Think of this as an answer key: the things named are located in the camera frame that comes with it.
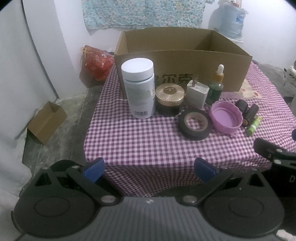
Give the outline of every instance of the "white bottle cap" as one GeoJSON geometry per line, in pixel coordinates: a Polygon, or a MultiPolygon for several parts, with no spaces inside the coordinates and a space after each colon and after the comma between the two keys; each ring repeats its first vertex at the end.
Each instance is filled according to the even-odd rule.
{"type": "Polygon", "coordinates": [[[132,58],[122,64],[121,71],[125,80],[146,80],[154,74],[153,62],[147,58],[132,58]]]}
{"type": "Polygon", "coordinates": [[[217,74],[222,75],[224,71],[224,65],[220,64],[218,66],[217,74]]]}

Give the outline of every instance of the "purple gingham tablecloth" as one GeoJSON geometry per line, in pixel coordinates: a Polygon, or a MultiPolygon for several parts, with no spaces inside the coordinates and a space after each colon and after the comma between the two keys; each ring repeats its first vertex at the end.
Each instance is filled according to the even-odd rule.
{"type": "Polygon", "coordinates": [[[259,106],[258,114],[263,118],[255,134],[245,137],[244,130],[240,129],[238,136],[231,138],[213,129],[205,140],[190,141],[178,131],[178,116],[154,114],[144,120],[134,118],[127,100],[122,99],[113,66],[85,138],[87,161],[103,157],[106,177],[128,196],[151,196],[174,186],[197,183],[199,180],[193,171],[196,157],[236,171],[251,167],[268,169],[270,162],[253,150],[255,138],[262,137],[295,151],[296,142],[291,133],[296,128],[296,120],[275,86],[254,63],[246,79],[262,95],[262,99],[246,99],[249,106],[259,106]]]}

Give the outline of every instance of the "small cardboard box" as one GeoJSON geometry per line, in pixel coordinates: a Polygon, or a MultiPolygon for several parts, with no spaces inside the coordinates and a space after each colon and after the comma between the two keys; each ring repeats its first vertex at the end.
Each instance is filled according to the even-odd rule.
{"type": "Polygon", "coordinates": [[[125,31],[115,51],[115,63],[125,99],[121,65],[132,58],[153,61],[156,86],[176,83],[184,89],[197,76],[199,82],[208,84],[219,64],[223,64],[223,91],[239,91],[252,60],[252,56],[214,30],[155,27],[125,31]]]}
{"type": "Polygon", "coordinates": [[[48,101],[28,123],[27,128],[45,144],[66,117],[62,107],[48,101]]]}

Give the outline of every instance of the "blue floral fabric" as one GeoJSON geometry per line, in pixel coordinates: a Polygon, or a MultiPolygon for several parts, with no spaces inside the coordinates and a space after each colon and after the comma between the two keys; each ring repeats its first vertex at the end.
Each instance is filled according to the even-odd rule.
{"type": "Polygon", "coordinates": [[[215,0],[82,0],[86,28],[179,26],[200,28],[206,2],[215,0]]]}

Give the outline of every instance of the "dropper bottle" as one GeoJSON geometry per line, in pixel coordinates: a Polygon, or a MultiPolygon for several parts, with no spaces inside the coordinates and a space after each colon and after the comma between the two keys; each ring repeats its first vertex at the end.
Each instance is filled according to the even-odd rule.
{"type": "Polygon", "coordinates": [[[205,101],[208,105],[214,104],[220,98],[221,92],[223,90],[223,71],[224,66],[220,64],[218,70],[214,73],[213,80],[208,85],[210,89],[205,101]]]}

